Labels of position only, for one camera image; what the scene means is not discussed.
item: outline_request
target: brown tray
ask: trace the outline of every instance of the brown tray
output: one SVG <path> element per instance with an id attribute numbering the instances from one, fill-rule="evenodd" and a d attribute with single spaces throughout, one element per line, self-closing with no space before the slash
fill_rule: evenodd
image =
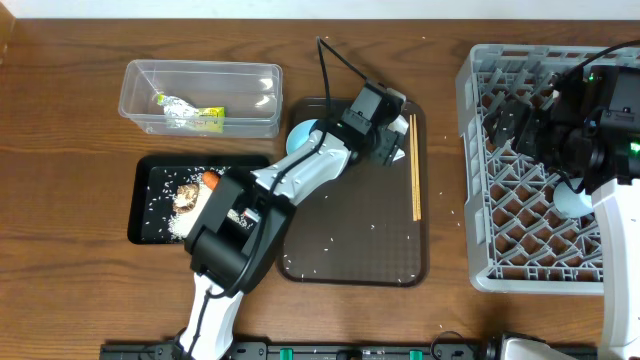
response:
<path id="1" fill-rule="evenodd" d="M 333 100 L 341 114 L 349 100 Z M 323 98 L 293 109 L 292 128 L 324 116 Z M 364 159 L 314 191 L 298 207 L 277 258 L 289 280 L 311 283 L 411 287 L 429 268 L 425 116 L 408 102 L 403 116 L 417 117 L 422 220 L 413 221 L 409 138 L 406 156 L 390 167 Z"/>

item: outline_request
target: white wall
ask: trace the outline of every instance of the white wall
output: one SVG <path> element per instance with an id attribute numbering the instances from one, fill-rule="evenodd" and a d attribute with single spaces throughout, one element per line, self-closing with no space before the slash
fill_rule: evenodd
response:
<path id="1" fill-rule="evenodd" d="M 0 2 L 3 2 L 17 18 L 640 19 L 640 0 L 0 0 Z"/>

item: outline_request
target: orange vegetable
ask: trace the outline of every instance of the orange vegetable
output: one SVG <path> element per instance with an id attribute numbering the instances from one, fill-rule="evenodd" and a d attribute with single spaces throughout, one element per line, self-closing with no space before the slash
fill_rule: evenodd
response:
<path id="1" fill-rule="evenodd" d="M 218 181 L 220 181 L 218 175 L 211 171 L 206 171 L 202 174 L 202 182 L 211 190 L 214 190 L 216 186 L 218 186 Z"/>

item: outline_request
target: blue bowl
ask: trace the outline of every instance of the blue bowl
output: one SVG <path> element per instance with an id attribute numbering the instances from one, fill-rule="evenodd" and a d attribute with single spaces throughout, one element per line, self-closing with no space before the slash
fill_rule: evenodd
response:
<path id="1" fill-rule="evenodd" d="M 293 154 L 300 148 L 307 140 L 309 140 L 309 134 L 313 124 L 316 123 L 316 119 L 305 120 L 291 130 L 289 136 L 287 136 L 287 155 Z"/>

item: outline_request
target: chopsticks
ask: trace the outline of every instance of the chopsticks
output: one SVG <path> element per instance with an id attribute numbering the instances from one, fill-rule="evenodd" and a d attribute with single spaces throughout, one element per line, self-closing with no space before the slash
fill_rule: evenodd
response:
<path id="1" fill-rule="evenodd" d="M 413 205 L 413 221 L 422 219 L 420 205 L 420 162 L 418 160 L 418 131 L 416 115 L 409 115 L 409 151 L 411 155 L 411 203 Z"/>

